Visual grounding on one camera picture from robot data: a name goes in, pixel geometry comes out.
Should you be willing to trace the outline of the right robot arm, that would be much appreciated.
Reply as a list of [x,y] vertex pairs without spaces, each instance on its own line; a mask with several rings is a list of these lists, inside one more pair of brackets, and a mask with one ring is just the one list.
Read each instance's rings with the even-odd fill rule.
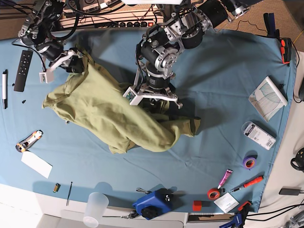
[[[70,32],[62,37],[55,37],[51,30],[61,18],[65,7],[75,14],[75,22]],[[68,73],[82,73],[84,65],[82,53],[72,47],[64,50],[65,42],[77,29],[80,18],[80,3],[71,3],[61,0],[38,0],[32,12],[18,33],[20,42],[35,51],[42,63],[42,72],[39,73],[40,81],[50,83],[54,80],[54,71],[59,67]]]

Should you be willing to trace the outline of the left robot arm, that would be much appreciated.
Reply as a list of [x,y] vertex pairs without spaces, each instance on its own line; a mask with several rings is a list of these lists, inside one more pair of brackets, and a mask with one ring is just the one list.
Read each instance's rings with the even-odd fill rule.
[[163,100],[181,109],[183,104],[171,84],[175,77],[172,66],[179,55],[199,46],[205,31],[244,15],[252,4],[248,0],[206,0],[198,7],[189,1],[176,6],[170,19],[149,28],[136,45],[134,84],[123,95],[129,104],[138,105],[143,99]]

